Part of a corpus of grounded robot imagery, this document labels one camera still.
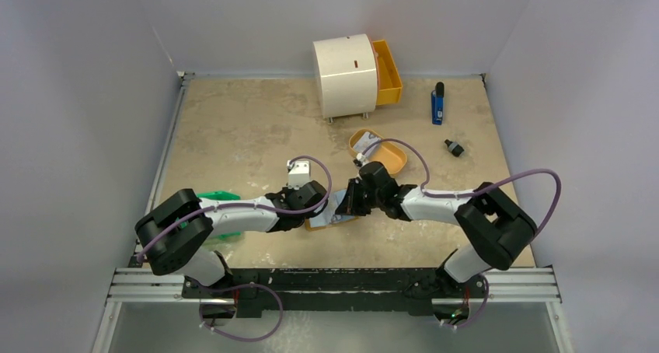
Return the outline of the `silver VIP credit card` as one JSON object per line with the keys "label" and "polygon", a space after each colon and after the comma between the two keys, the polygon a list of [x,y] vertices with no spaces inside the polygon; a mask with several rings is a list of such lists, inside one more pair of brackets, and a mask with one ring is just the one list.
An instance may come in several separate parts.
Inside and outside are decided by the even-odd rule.
{"label": "silver VIP credit card", "polygon": [[330,217],[330,222],[332,224],[340,224],[356,219],[356,216],[348,213],[346,194],[347,190],[343,189],[334,192],[330,197],[333,206],[332,215]]}

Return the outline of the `orange leather card holder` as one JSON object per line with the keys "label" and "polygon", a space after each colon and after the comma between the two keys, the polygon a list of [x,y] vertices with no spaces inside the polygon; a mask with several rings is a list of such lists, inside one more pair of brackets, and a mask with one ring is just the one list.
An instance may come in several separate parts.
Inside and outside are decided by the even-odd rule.
{"label": "orange leather card holder", "polygon": [[356,220],[357,216],[336,213],[339,203],[344,199],[346,192],[346,189],[333,192],[328,198],[327,205],[319,211],[319,214],[305,220],[305,229],[307,231],[316,231]]}

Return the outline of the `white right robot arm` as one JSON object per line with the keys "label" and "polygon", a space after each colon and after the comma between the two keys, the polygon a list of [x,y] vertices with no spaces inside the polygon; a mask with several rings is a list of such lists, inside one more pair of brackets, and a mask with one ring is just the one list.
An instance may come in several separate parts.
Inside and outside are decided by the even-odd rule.
{"label": "white right robot arm", "polygon": [[489,269],[506,271],[539,231],[533,219],[492,183],[475,190],[425,192],[415,184],[399,184],[380,162],[363,165],[348,182],[338,215],[361,217],[378,209],[405,222],[434,221],[456,225],[469,243],[438,268],[436,285],[457,295],[467,281]]}

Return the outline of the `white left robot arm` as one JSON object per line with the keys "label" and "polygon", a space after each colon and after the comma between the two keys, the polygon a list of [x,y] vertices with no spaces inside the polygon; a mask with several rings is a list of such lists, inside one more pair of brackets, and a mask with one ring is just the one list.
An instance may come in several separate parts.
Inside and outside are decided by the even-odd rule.
{"label": "white left robot arm", "polygon": [[235,232],[285,232],[318,215],[329,198],[312,180],[300,188],[284,187],[250,200],[216,201],[190,188],[177,191],[135,224],[142,247],[138,263],[158,276],[184,274],[211,297],[229,293],[232,277],[223,256],[204,249],[211,238]]}

